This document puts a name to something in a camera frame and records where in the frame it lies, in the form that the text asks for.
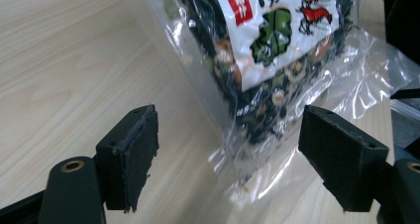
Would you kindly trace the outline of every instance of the crinkled plastic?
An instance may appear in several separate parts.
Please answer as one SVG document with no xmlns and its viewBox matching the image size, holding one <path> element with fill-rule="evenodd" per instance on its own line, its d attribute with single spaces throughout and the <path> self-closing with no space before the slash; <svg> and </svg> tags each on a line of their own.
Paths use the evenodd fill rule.
<svg viewBox="0 0 420 224">
<path fill-rule="evenodd" d="M 220 135 L 209 161 L 240 206 L 314 177 L 290 170 L 305 162 L 305 104 L 357 120 L 420 73 L 358 28 L 358 0 L 148 1 Z"/>
</svg>

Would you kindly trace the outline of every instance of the plastic bag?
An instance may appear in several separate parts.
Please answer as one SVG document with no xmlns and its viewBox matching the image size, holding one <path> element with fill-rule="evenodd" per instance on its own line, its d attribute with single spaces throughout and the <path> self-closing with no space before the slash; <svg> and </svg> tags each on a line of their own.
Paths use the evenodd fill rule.
<svg viewBox="0 0 420 224">
<path fill-rule="evenodd" d="M 419 74 L 396 49 L 357 29 L 358 0 L 148 1 L 220 135 L 209 161 L 240 206 L 280 180 L 300 190 L 310 182 L 304 169 L 290 170 L 304 162 L 296 147 L 305 104 L 360 119 Z M 262 3 L 269 9 L 259 11 Z M 288 53 L 299 45 L 299 54 Z M 251 65 L 240 65 L 243 50 Z M 250 66 L 264 72 L 244 75 Z"/>
</svg>

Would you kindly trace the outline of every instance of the wood grain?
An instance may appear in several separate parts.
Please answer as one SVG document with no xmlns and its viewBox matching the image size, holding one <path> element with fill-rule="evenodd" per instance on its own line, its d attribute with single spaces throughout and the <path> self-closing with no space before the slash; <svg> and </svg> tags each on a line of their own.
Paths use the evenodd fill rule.
<svg viewBox="0 0 420 224">
<path fill-rule="evenodd" d="M 108 223 L 374 221 L 375 211 L 343 213 L 314 172 L 303 193 L 278 187 L 235 209 L 207 163 L 219 142 L 178 60 L 169 45 L 156 47 L 164 35 L 153 20 L 139 24 L 126 3 L 0 0 L 0 208 L 44 189 L 56 163 L 92 157 L 128 111 L 153 103 L 160 150 L 152 176 L 138 211 L 107 211 Z M 386 106 L 361 126 L 391 144 Z"/>
</svg>

